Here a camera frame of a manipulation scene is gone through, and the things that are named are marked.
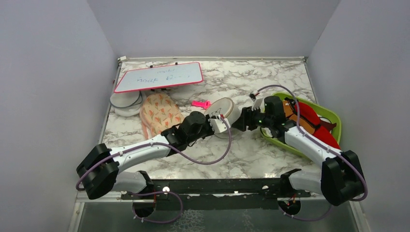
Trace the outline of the white mesh laundry bag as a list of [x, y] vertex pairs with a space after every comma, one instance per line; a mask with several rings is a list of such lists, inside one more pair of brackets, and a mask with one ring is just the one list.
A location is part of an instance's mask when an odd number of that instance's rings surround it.
[[232, 125], [239, 119], [241, 111], [231, 98], [221, 98], [213, 102], [204, 112], [204, 115], [209, 116], [219, 116], [221, 114]]

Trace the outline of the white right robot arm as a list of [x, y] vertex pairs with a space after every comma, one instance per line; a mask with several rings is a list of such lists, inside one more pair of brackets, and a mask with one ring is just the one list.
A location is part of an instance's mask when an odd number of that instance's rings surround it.
[[273, 138], [302, 152], [320, 167], [320, 172], [310, 173], [294, 169], [281, 175], [279, 191], [286, 197], [298, 190], [321, 194], [334, 206], [346, 201], [360, 201], [368, 189], [358, 156], [328, 146], [299, 127], [285, 115], [283, 101], [278, 96], [264, 99], [264, 111], [253, 106], [244, 107], [233, 123], [240, 131], [266, 128]]

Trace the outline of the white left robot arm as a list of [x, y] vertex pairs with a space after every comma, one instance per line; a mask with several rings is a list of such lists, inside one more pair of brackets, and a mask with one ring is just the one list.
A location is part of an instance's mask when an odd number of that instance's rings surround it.
[[182, 123], [146, 141], [117, 148], [98, 144], [77, 166], [80, 179], [76, 187], [90, 200], [98, 199], [113, 190], [117, 176], [128, 168], [180, 153], [198, 139], [214, 135], [213, 122], [220, 118], [194, 111]]

